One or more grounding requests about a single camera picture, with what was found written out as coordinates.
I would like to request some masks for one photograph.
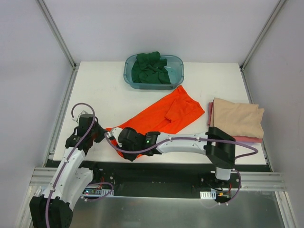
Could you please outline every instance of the folded clothes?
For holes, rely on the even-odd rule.
[[[237,141],[261,143],[264,109],[257,104],[243,104],[214,98],[208,105],[208,125],[218,127]]]
[[[168,71],[164,68],[167,59],[161,59],[159,52],[138,54],[132,67],[132,81],[135,83],[170,84]]]
[[[200,104],[180,85],[172,93],[118,127],[131,127],[141,134],[152,131],[176,134],[204,113]],[[120,152],[119,154],[122,157],[127,156]]]

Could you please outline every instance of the stack of folded clothes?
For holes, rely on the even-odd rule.
[[[220,98],[214,98],[209,103],[208,125],[215,126],[236,141],[261,143],[264,136],[261,121],[263,108],[257,104],[233,103]]]

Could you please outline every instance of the gray panel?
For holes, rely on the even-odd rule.
[[[34,0],[0,1],[0,227],[15,227],[71,67]]]
[[[283,228],[273,192],[238,194],[228,206],[199,199],[105,198],[79,200],[71,228]]]
[[[73,58],[242,63],[278,0],[45,0]]]
[[[304,1],[290,0],[245,68],[274,171],[284,174],[299,227],[304,227]]]

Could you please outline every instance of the red folded cloth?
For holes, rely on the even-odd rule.
[[[211,123],[211,114],[212,114],[213,102],[208,103],[208,123],[207,125],[210,126]],[[239,142],[247,142],[247,143],[261,143],[263,139],[254,138],[254,137],[247,137],[247,136],[233,136],[236,141]]]

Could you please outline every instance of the red garment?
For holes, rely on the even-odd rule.
[[[213,102],[208,103],[208,123],[207,125],[210,126],[211,124],[211,114],[212,114],[212,108],[213,108]],[[239,142],[247,142],[247,143],[261,143],[263,139],[254,138],[254,137],[247,137],[247,136],[233,136],[233,138],[236,139],[236,141]]]
[[[131,127],[141,134],[153,131],[176,134],[204,113],[200,104],[189,97],[180,85],[172,93],[118,127]]]

